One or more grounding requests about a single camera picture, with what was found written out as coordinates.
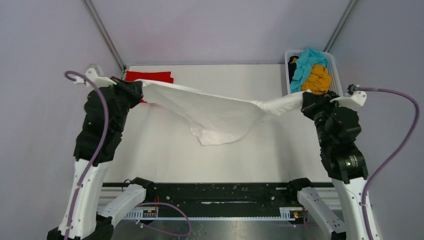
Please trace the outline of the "white t-shirt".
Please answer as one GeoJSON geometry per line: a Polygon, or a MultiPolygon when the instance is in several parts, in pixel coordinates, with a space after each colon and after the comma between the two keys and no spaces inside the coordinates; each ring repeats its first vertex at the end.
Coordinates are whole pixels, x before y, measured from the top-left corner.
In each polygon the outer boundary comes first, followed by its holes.
{"type": "Polygon", "coordinates": [[[236,142],[265,119],[298,109],[303,103],[302,92],[268,101],[243,100],[154,80],[143,80],[142,92],[145,102],[185,118],[191,134],[203,146],[236,142]]]}

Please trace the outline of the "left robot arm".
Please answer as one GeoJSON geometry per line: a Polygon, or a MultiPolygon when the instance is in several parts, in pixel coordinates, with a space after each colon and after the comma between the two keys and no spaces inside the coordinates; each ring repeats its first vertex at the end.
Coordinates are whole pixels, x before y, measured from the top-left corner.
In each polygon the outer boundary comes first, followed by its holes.
{"type": "Polygon", "coordinates": [[[126,190],[98,210],[105,176],[122,141],[127,116],[143,98],[143,82],[113,77],[110,82],[93,82],[84,105],[82,131],[74,149],[74,180],[61,224],[47,234],[49,240],[109,240],[116,225],[141,203],[155,200],[153,183],[134,178],[126,190]]]}

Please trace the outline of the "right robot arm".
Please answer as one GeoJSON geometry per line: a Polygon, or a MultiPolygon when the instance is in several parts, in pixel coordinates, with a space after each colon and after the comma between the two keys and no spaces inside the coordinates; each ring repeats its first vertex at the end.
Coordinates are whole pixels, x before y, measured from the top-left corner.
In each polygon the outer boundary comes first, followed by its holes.
{"type": "Polygon", "coordinates": [[[289,181],[285,198],[291,205],[305,208],[330,240],[381,239],[372,208],[366,203],[370,183],[366,160],[355,145],[362,130],[357,111],[366,99],[363,91],[350,96],[302,93],[300,111],[314,122],[321,163],[337,192],[343,219],[332,212],[308,178],[289,181]]]}

